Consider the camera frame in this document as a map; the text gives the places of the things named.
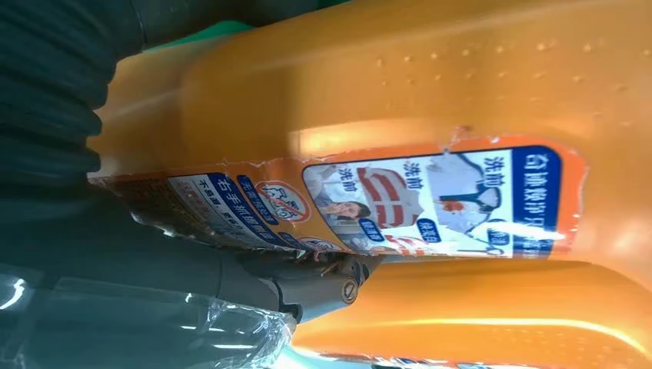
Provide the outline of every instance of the detergent bottle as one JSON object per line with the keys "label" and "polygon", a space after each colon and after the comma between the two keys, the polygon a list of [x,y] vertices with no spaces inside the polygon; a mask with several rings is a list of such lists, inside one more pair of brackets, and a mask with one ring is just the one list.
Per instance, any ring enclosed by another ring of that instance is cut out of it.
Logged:
{"label": "detergent bottle", "polygon": [[650,286],[645,1],[358,1],[122,63],[94,181],[209,243]]}

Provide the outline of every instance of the label sticker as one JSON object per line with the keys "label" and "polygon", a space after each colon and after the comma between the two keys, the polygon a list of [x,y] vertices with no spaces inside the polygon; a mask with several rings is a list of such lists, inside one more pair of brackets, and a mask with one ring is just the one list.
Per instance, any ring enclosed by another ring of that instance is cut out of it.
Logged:
{"label": "label sticker", "polygon": [[266,248],[291,248],[255,214],[237,185],[222,173],[168,179],[181,199],[209,227],[228,238]]}
{"label": "label sticker", "polygon": [[327,158],[96,178],[144,223],[208,244],[488,258],[567,258],[587,166],[523,136]]}
{"label": "label sticker", "polygon": [[300,222],[310,217],[308,203],[289,184],[283,181],[263,181],[256,185],[256,190],[281,220]]}
{"label": "label sticker", "polygon": [[310,249],[320,252],[343,251],[343,249],[336,244],[330,241],[322,240],[320,238],[302,237],[299,238],[299,241],[308,246]]}
{"label": "label sticker", "polygon": [[312,165],[303,178],[346,244],[371,253],[547,257],[561,158],[544,146]]}

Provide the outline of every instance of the plastic wrap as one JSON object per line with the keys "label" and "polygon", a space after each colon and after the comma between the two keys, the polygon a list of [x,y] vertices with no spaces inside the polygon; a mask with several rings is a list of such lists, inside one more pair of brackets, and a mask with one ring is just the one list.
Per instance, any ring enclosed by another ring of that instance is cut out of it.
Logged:
{"label": "plastic wrap", "polygon": [[75,279],[34,289],[35,282],[2,279],[3,367],[258,369],[275,362],[296,324],[201,295]]}

